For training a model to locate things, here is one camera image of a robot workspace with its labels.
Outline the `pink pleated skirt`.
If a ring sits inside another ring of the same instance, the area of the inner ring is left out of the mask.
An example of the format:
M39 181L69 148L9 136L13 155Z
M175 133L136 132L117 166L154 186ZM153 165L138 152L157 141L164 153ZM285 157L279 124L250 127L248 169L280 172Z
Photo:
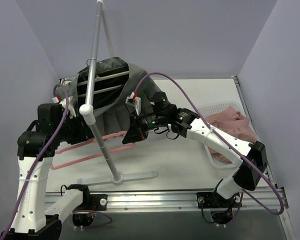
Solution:
M255 143L257 135L250 127L250 119L229 106L226 110L207 116L205 120L212 126L243 141Z

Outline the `grey pleated skirt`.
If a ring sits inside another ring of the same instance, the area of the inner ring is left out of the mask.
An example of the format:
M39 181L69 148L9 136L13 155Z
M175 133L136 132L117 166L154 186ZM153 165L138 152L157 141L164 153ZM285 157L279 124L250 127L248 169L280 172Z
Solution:
M89 67L85 67L80 70L78 75L84 71L89 73ZM130 126L129 112L132 112L135 108L128 106L127 110L125 106L126 98L136 89L138 83L148 73L145 69L135 64L128 63L120 57L104 59L96 64L96 76L100 77L103 74L110 75L125 71L129 71L129 78L122 90L105 92L93 96L93 114L96 118L96 124L102 136L128 130ZM80 106L85 103L86 97L83 99L78 98L78 75L76 78L66 83L65 88L68 96L74 97L76 101L74 108L79 111ZM152 105L149 101L150 97L160 91L161 89L156 85L151 77L148 77L142 82L141 86L137 90L137 96L141 98L142 113L148 114L152 111Z

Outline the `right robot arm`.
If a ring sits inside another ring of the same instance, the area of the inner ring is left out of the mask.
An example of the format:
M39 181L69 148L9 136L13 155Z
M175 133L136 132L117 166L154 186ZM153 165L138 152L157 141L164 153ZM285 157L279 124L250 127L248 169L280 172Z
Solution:
M237 167L232 175L222 179L215 187L212 193L215 205L222 207L238 192L254 191L257 188L268 163L263 143L240 140L209 126L196 112L170 103L163 91L150 97L151 112L148 114L141 111L141 98L134 93L126 98L125 103L135 110L129 115L130 125L123 144L144 141L149 131L166 127L177 136L211 148Z

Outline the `wooden multi-bar hanger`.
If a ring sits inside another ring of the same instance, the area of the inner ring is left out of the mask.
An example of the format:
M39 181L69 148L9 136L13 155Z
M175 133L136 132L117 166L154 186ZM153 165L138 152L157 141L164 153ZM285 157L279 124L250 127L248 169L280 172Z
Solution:
M114 74L103 74L96 76L94 79L94 95L99 95L107 92L121 91L129 79L129 71L123 71ZM88 85L88 71L79 73L77 78L77 96L82 100L87 95L86 86Z

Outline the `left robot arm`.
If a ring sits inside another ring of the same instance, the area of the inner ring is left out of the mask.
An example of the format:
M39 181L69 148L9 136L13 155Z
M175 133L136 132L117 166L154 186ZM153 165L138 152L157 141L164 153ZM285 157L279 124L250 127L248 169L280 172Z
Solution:
M90 206L89 187L71 184L45 209L47 180L56 150L72 137L66 125L68 108L68 104L60 103L39 105L37 120L18 138L18 196L10 222L0 235L2 240L57 240L67 217Z

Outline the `pink plastic hanger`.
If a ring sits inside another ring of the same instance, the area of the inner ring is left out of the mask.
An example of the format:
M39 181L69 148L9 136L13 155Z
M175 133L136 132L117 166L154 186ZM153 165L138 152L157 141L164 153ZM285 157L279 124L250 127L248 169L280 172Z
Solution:
M119 143L117 143L117 141L121 140L126 135L126 133L126 131L119 131L117 133L111 133L102 137L102 139L106 143L114 143L112 145L112 149L109 150L110 154L129 150L136 146L135 143L129 143L125 145L120 145ZM103 156L103 153L98 148L97 141L95 139L63 147L61 149L58 149L55 154L57 160L54 160L53 164L50 166L50 169L53 171Z

